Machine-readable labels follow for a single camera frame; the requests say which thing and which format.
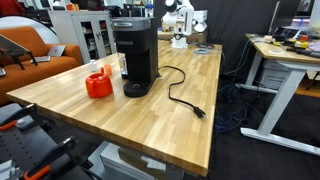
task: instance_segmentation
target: plug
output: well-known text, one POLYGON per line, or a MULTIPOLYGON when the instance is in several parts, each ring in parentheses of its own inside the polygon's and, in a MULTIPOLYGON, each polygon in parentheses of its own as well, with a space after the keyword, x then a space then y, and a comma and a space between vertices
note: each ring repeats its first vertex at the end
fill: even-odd
POLYGON ((198 118, 207 118, 206 113, 202 111, 199 107, 194 106, 193 112, 198 116, 198 118))

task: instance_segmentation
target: table leg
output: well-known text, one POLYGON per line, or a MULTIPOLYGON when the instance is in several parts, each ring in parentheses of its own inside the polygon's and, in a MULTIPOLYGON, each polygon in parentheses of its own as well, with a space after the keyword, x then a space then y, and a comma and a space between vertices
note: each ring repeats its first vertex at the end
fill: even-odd
POLYGON ((276 123, 278 122, 284 109, 287 107, 294 92, 299 86, 306 70, 292 69, 285 81, 282 83, 279 92, 275 96, 270 105, 267 114, 263 118, 258 130, 249 128, 241 128, 241 133, 245 136, 278 144, 281 146, 297 149, 300 151, 320 155, 318 147, 310 146, 308 144, 293 141, 277 135, 270 134, 276 123))
POLYGON ((24 70, 23 65, 21 64, 21 61, 19 60, 19 58, 17 56, 12 56, 12 59, 15 63, 19 64, 19 66, 21 67, 22 70, 24 70))
POLYGON ((262 60, 262 56, 260 55, 260 53, 256 52, 254 59, 253 59, 253 62, 252 62, 252 65, 251 65, 251 68, 250 68, 250 71, 249 71, 249 74, 248 74, 248 77, 247 77, 246 83, 245 84, 236 84, 236 86, 239 88, 245 88, 245 89, 249 89, 249 90, 259 90, 262 92, 276 94, 278 92, 276 90, 263 88, 263 87, 258 88, 257 86, 252 85, 254 77, 257 74, 261 60, 262 60))
POLYGON ((166 180, 182 180, 184 171, 174 165, 166 164, 166 180))
POLYGON ((34 65, 38 66, 38 63, 37 63, 37 61, 34 59, 34 56, 33 56, 32 52, 29 52, 28 54, 30 55, 31 59, 33 60, 34 65))

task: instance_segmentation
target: single-serve coffee maker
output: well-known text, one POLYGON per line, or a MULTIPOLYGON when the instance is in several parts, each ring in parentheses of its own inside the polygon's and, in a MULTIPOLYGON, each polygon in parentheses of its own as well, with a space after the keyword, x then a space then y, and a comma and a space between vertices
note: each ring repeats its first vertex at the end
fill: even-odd
POLYGON ((123 17, 112 19, 118 53, 125 54, 128 81, 124 94, 128 97, 146 95, 158 77, 158 39, 156 19, 123 17))

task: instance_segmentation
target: white cabinet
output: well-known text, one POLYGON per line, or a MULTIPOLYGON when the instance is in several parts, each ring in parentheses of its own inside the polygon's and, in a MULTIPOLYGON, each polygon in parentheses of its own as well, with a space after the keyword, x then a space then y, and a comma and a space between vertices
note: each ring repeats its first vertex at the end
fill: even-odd
POLYGON ((84 63, 116 52, 108 11, 50 11, 60 43, 80 46, 84 63))

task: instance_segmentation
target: orange couch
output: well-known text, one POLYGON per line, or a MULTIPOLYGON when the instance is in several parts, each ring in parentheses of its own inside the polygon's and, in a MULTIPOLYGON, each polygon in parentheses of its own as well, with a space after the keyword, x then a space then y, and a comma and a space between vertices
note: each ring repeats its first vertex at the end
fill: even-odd
MULTIPOLYGON (((0 29, 0 34, 30 50, 34 57, 46 56, 51 46, 54 45, 45 44, 37 31, 30 26, 0 29)), ((50 62, 38 63, 38 66, 30 62, 31 58, 29 55, 20 56, 19 60, 25 70, 22 70, 18 64, 15 64, 10 56, 0 55, 0 63, 4 65, 6 71, 6 75, 0 77, 0 106, 10 102, 6 96, 7 92, 83 64, 78 45, 59 45, 66 45, 63 55, 61 57, 51 57, 50 62)))

